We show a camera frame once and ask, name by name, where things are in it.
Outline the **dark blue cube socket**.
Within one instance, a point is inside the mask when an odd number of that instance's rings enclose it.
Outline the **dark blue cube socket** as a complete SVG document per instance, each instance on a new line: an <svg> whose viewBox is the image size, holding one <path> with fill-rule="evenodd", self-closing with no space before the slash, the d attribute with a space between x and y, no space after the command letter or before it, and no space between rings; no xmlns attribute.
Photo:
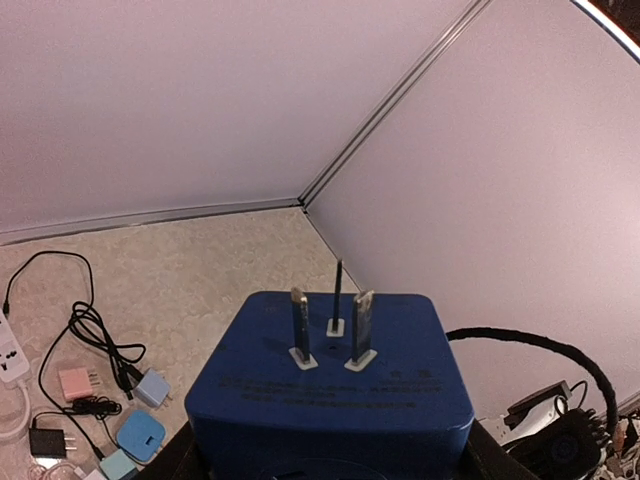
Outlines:
<svg viewBox="0 0 640 480"><path fill-rule="evenodd" d="M450 479L474 420L411 293L249 295L185 409L217 479Z"/></svg>

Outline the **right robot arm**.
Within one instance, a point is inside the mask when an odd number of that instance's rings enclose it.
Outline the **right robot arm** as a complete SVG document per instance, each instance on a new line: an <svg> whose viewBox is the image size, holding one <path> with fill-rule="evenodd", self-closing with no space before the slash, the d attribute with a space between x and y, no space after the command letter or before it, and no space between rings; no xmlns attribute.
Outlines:
<svg viewBox="0 0 640 480"><path fill-rule="evenodd" d="M472 426L465 452L464 479L583 479L597 470L618 424L616 394L601 368L577 347L512 329L468 327L447 333L449 341L478 338L522 343L568 358L588 372L602 393L605 420L580 407L535 433L500 445L479 422Z"/></svg>

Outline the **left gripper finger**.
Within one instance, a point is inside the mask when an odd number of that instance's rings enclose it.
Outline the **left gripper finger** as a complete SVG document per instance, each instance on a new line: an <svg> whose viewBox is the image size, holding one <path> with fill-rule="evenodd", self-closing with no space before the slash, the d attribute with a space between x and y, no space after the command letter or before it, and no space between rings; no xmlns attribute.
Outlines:
<svg viewBox="0 0 640 480"><path fill-rule="evenodd" d="M210 468L186 422L159 454L144 467L146 480L209 480Z"/></svg>

